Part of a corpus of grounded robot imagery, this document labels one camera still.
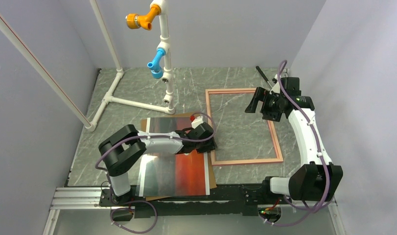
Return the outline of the pink picture frame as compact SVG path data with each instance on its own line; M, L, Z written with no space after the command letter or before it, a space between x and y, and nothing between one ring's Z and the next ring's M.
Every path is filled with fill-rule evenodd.
M205 98L206 98L207 114L211 117L210 96L212 94L250 94L250 93L254 93L255 91L256 91L256 88L206 89L205 90ZM267 121L267 124L268 124L268 128L270 131L270 135L272 137L273 147L274 147L275 156L276 156L275 158L218 161L216 159L216 153L213 150L210 153L208 153L208 156L211 159L212 165L213 166L222 166L222 165L250 165L250 164L282 163L283 156L282 156L278 136L276 133L275 125L272 121Z

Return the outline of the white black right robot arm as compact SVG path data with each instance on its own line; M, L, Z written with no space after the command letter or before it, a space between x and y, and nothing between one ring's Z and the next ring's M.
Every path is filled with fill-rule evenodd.
M245 109L255 113L261 103L264 120L280 121L285 116L290 123L300 152L301 166L290 177L266 177L269 185L260 190L266 203L273 203L279 195L298 201L330 201L343 177L342 167L333 164L321 140L312 98L303 96L300 80L285 77L269 91L257 87Z

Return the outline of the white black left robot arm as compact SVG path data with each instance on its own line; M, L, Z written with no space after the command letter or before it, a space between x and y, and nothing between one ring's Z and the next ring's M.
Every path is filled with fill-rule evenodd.
M206 122L168 133L143 132L128 124L99 145L101 157L95 168L107 172L112 199L124 206L132 197L128 171L142 155L205 153L215 149L214 130Z

